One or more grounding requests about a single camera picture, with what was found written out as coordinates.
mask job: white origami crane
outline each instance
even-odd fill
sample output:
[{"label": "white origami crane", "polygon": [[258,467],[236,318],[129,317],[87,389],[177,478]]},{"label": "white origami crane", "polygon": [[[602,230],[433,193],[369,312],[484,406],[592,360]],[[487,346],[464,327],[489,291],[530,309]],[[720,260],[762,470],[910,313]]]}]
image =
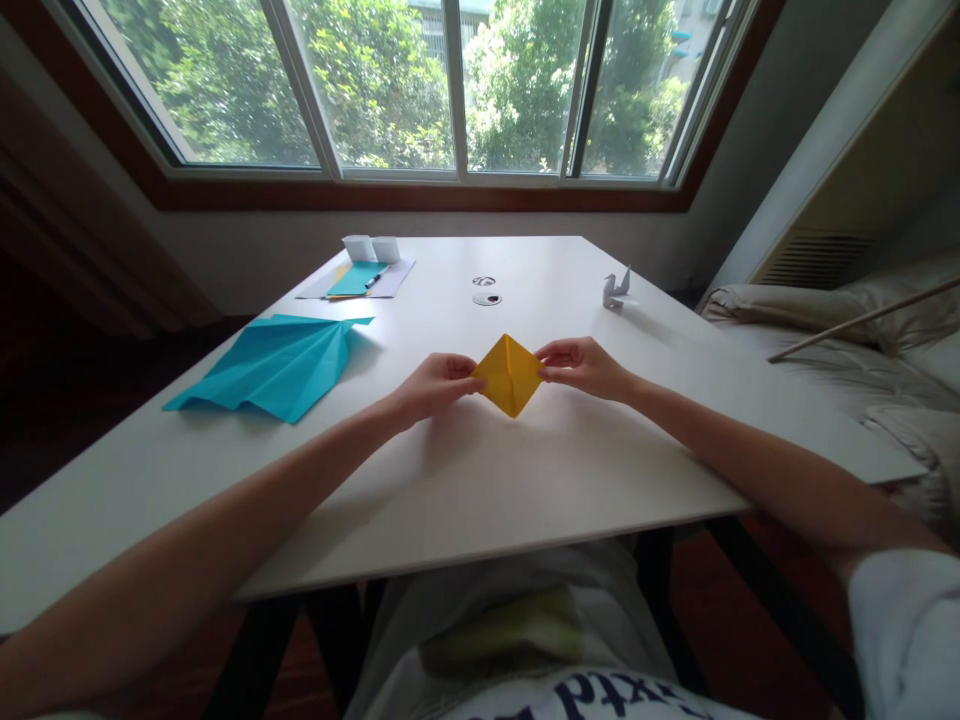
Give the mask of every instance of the white origami crane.
[{"label": "white origami crane", "polygon": [[637,305],[635,298],[630,296],[630,266],[627,265],[627,272],[623,276],[623,282],[616,285],[617,276],[611,273],[604,278],[606,282],[603,285],[603,306],[605,308],[623,307],[624,303],[628,305]]}]

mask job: window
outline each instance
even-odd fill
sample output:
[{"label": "window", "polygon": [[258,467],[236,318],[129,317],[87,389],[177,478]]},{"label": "window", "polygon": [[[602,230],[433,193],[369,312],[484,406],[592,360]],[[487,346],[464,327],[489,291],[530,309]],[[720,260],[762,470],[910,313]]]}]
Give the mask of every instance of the window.
[{"label": "window", "polygon": [[[735,105],[749,77],[732,82],[734,64],[756,61],[783,2],[703,1],[713,17],[691,15],[692,0],[45,0],[42,12],[165,182],[313,183],[286,186],[291,207],[317,188],[333,203],[359,197],[348,188],[410,198],[404,186],[428,185],[455,209],[471,188],[676,198],[711,121],[715,146],[732,113],[712,119],[722,93],[736,86]],[[51,34],[14,15],[43,60]],[[94,102],[61,86],[81,111]],[[594,209],[586,195],[523,197],[546,205],[504,209]]]}]

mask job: hand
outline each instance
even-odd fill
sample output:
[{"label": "hand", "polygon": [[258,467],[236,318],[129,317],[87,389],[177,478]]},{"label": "hand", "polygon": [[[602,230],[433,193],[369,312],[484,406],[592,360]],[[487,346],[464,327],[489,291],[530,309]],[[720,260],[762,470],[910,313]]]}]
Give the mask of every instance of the hand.
[{"label": "hand", "polygon": [[436,415],[464,395],[486,387],[470,377],[477,364],[463,355],[433,353],[386,398],[400,413],[404,428]]},{"label": "hand", "polygon": [[637,376],[625,370],[593,338],[554,340],[534,353],[546,365],[540,377],[604,400],[625,402]]}]

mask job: window frame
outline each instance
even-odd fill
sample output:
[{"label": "window frame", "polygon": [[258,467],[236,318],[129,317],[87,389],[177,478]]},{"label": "window frame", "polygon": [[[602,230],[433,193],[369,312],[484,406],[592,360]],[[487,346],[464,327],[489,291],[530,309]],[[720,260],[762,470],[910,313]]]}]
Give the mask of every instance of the window frame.
[{"label": "window frame", "polygon": [[[583,103],[589,99],[592,104],[591,82],[596,83],[602,63],[602,57],[587,55],[585,49],[592,46],[596,38],[594,19],[602,19],[604,8],[609,18],[613,0],[587,0],[585,20],[589,19],[591,24],[588,27],[585,21],[581,33],[563,158],[560,172],[550,175],[467,173],[466,139],[460,137],[465,135],[466,127],[460,62],[449,62],[447,73],[457,170],[345,168],[339,172],[339,164],[329,161],[336,150],[325,131],[323,109],[312,89],[302,40],[284,0],[261,0],[261,5],[278,48],[281,42],[287,44],[289,51],[280,49],[279,54],[305,117],[320,168],[185,165],[170,146],[177,148],[182,155],[184,147],[187,151],[189,147],[185,141],[178,142],[176,134],[179,129],[168,116],[164,117],[166,110],[159,98],[148,97],[146,88],[149,83],[136,82],[136,78],[130,77],[130,66],[116,62],[116,55],[122,55],[125,50],[129,52],[122,41],[118,50],[114,43],[103,42],[110,38],[86,35],[86,32],[93,34],[96,30],[87,25],[84,18],[73,15],[74,12],[79,14],[81,9],[72,3],[61,4],[58,0],[0,2],[0,10],[14,30],[160,210],[630,213],[676,213],[689,209],[785,5],[785,0],[745,0],[738,3],[736,11],[752,12],[752,17],[744,22],[732,22],[735,17],[727,17],[731,0],[724,0],[721,13],[725,20],[717,21],[707,46],[711,61],[719,58],[723,62],[722,72],[709,75],[708,63],[702,63],[698,68],[660,177],[654,179],[656,182],[645,182],[639,178],[600,175],[569,177],[563,172],[568,161],[573,161],[568,157],[571,155],[571,140],[576,150],[582,142],[580,138],[586,137],[589,115],[583,112]],[[442,0],[441,7],[447,57],[459,60],[461,23],[458,1]],[[116,32],[112,23],[108,26]],[[735,43],[736,51],[713,53],[724,26],[738,29],[738,34],[727,32],[725,38],[727,43]],[[703,82],[704,76],[709,82]],[[578,108],[579,114],[574,117],[572,113]],[[152,113],[157,122],[146,118],[148,113]],[[696,122],[684,124],[694,113],[699,113]],[[675,158],[682,161],[676,172]],[[671,172],[675,185],[663,186],[665,176]]]}]

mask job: couch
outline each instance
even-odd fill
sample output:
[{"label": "couch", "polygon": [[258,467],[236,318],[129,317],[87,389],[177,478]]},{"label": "couch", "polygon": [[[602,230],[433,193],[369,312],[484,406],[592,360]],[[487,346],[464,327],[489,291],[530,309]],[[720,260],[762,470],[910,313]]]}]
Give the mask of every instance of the couch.
[{"label": "couch", "polygon": [[[960,275],[960,248],[837,290],[726,285],[701,314],[773,355],[817,332]],[[893,499],[960,547],[960,288],[800,350],[777,366],[927,468]]]}]

